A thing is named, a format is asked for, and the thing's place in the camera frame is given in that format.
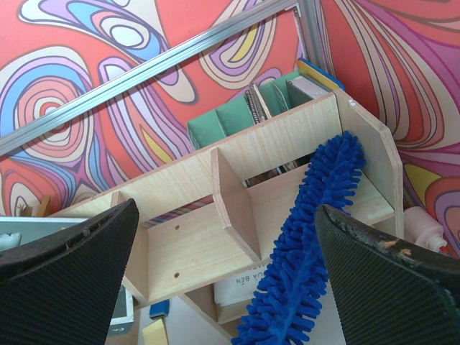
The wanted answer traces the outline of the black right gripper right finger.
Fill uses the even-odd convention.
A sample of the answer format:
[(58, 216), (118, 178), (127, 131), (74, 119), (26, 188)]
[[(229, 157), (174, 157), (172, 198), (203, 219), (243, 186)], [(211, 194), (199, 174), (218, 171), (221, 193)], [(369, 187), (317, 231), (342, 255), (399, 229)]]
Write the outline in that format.
[(316, 232), (347, 344), (458, 344), (459, 260), (332, 206)]

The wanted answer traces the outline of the blue microfiber duster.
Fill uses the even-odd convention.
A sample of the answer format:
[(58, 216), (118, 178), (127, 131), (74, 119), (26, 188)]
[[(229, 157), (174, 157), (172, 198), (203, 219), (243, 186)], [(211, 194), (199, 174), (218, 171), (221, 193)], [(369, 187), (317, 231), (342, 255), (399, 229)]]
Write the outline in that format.
[(361, 143), (348, 131), (315, 150), (233, 344), (309, 341), (328, 282), (316, 233), (316, 210), (323, 204), (339, 210), (352, 205), (350, 198), (365, 164)]

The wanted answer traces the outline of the light wooden bookshelf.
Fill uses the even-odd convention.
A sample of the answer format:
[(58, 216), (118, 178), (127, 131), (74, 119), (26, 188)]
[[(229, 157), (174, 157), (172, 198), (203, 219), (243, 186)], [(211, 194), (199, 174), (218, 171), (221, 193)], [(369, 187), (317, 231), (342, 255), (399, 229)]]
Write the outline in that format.
[(140, 226), (123, 283), (143, 307), (178, 296), (230, 338), (238, 315), (219, 323), (213, 284), (268, 261), (305, 167), (250, 188), (243, 181), (309, 155), (345, 131), (359, 138), (367, 159), (346, 212), (403, 237), (403, 164), (391, 131), (341, 90), (69, 206), (58, 216), (90, 218), (133, 198), (144, 223), (211, 196), (207, 206), (152, 228)]

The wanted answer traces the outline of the white glue bottle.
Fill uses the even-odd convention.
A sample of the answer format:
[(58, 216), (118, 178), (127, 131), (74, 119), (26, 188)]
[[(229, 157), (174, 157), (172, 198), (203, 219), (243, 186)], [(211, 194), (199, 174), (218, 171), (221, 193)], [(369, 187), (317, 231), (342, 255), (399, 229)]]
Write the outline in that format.
[(404, 211), (404, 240), (441, 252), (447, 241), (443, 237), (443, 227), (424, 208), (414, 206)]

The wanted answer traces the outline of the small blue sharpener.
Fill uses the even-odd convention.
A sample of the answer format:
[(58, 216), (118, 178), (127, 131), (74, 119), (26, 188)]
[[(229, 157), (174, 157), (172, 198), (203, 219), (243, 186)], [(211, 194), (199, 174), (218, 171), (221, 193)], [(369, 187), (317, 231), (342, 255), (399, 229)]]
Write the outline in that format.
[(164, 300), (159, 303), (152, 304), (149, 307), (149, 318), (151, 320), (157, 320), (160, 318), (166, 318), (170, 312), (170, 301)]

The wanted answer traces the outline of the yellow sticky note pad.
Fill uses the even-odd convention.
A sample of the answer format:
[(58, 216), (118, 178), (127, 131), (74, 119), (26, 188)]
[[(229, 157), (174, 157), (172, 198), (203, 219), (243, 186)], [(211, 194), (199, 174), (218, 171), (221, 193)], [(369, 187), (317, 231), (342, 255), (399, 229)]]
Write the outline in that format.
[(168, 345), (167, 332), (163, 319), (157, 319), (142, 329), (145, 345)]

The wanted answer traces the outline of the white spiral notebook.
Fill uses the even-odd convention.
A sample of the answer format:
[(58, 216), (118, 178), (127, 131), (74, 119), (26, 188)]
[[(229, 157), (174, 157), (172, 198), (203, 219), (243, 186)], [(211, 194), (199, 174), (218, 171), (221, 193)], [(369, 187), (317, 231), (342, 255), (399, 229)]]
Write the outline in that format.
[(228, 306), (253, 298), (259, 281), (265, 276), (267, 264), (220, 280), (213, 284), (214, 302)]

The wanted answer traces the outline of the teal desk file organizer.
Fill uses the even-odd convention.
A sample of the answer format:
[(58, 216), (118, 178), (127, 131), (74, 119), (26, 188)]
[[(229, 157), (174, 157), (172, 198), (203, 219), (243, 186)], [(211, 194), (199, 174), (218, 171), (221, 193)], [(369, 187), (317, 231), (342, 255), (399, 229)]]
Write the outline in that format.
[[(258, 86), (271, 115), (277, 116), (303, 103), (292, 100), (288, 90), (288, 84), (301, 75), (296, 70)], [(198, 150), (258, 124), (254, 104), (248, 100), (248, 95), (249, 92), (245, 91), (243, 95), (190, 120), (187, 130), (193, 147)]]

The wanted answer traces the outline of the blue and yellow book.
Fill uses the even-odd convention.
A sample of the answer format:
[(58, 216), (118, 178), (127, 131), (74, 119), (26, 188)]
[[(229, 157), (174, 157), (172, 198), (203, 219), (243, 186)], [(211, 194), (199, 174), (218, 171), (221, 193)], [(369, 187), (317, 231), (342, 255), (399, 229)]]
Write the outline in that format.
[(307, 61), (305, 58), (300, 57), (296, 62), (298, 67), (299, 73), (302, 75), (306, 75), (313, 80), (319, 82), (323, 86), (330, 88), (332, 91), (341, 89), (345, 90), (345, 87), (342, 82), (337, 80), (332, 75), (329, 75), (324, 70), (320, 69), (319, 67), (315, 66), (311, 62)]

